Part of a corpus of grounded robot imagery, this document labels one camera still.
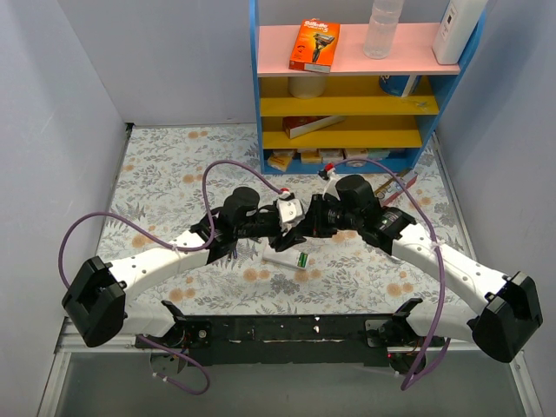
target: bookshelf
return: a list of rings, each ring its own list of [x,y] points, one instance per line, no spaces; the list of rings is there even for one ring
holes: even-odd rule
[[[396,148],[400,151],[381,162],[395,172],[414,167],[477,50],[485,22],[483,14],[457,65],[436,62],[432,44],[439,23],[400,23],[390,55],[381,60],[363,54],[366,24],[343,24],[324,94],[301,100],[288,93],[288,77],[323,75],[288,68],[299,25],[259,26],[257,0],[250,0],[249,8],[261,172],[277,175],[314,174],[324,164],[294,159],[281,172],[267,164],[272,149]],[[423,78],[413,95],[399,98],[381,90],[379,75]],[[285,116],[335,115],[347,119],[294,139],[288,139],[281,128]],[[380,169],[367,164],[339,167],[338,172],[363,174]]]

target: floral pattern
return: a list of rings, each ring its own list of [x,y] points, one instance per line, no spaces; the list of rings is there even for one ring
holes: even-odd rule
[[[169,241],[203,216],[201,181],[204,169],[218,159],[259,165],[254,125],[168,129],[134,129],[116,185],[111,210]],[[447,244],[463,250],[457,218],[443,187],[435,154],[427,148],[415,170],[410,191]],[[386,175],[364,175],[374,187]],[[288,187],[307,204],[323,188],[317,175],[276,175],[268,179]],[[235,187],[249,185],[261,202],[275,195],[249,172],[220,165],[208,175],[211,206],[222,204]],[[395,206],[416,218],[403,195]],[[171,300],[184,314],[346,314],[393,312],[419,296],[438,300],[438,282],[419,269],[369,247],[353,231],[330,240],[308,239],[296,248],[309,253],[306,271],[261,260],[265,242],[241,240],[236,259],[215,263],[169,278],[139,296],[158,303]],[[135,255],[154,243],[118,221],[106,221],[98,254],[104,260]],[[447,303],[461,300],[447,293]]]

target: blue shelf frame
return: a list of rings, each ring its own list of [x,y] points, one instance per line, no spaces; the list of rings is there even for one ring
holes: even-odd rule
[[[420,137],[423,141],[423,145],[420,148],[406,149],[403,156],[392,156],[381,160],[381,163],[394,172],[400,172],[403,169],[413,168],[420,158],[423,150],[428,144],[428,141],[436,130],[440,118],[446,111],[447,105],[453,96],[453,93],[457,89],[461,78],[465,74],[469,63],[473,59],[477,48],[479,47],[480,38],[482,36],[483,28],[485,26],[485,21],[487,15],[485,12],[480,17],[477,26],[475,27],[473,34],[467,41],[466,48],[461,54],[461,58],[458,62],[460,66],[460,73],[456,76],[428,76],[428,80],[431,83],[433,89],[434,97],[439,106],[439,114],[436,116],[415,116],[415,121],[417,122],[417,127],[419,129]],[[253,73],[253,90],[255,93],[255,112],[256,112],[256,122],[257,122],[257,139],[259,144],[259,159],[261,164],[261,172],[263,174],[270,175],[303,175],[303,174],[315,174],[318,170],[322,169],[326,164],[302,164],[300,160],[295,159],[289,165],[286,172],[282,172],[278,169],[274,169],[268,166],[265,161],[265,152],[262,147],[262,118],[261,118],[261,92],[259,89],[259,77],[257,72],[257,59],[259,50],[259,4],[258,0],[249,0],[249,29],[250,29],[250,40],[251,40],[251,71]],[[383,172],[378,167],[368,163],[361,168],[351,168],[351,167],[338,167],[338,173],[341,174],[375,174]]]

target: blue can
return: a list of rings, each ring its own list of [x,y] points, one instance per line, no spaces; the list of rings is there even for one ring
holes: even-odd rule
[[[407,97],[419,85],[421,76],[381,76],[379,85],[390,96]]]

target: pink shelf board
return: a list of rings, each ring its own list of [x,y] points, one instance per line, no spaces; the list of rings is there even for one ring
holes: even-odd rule
[[[432,45],[439,26],[439,23],[400,23],[390,55],[384,59],[370,59],[363,54],[367,25],[343,24],[330,75],[459,74],[459,65],[436,62]],[[298,31],[299,25],[260,27],[258,76],[318,76],[288,68]]]

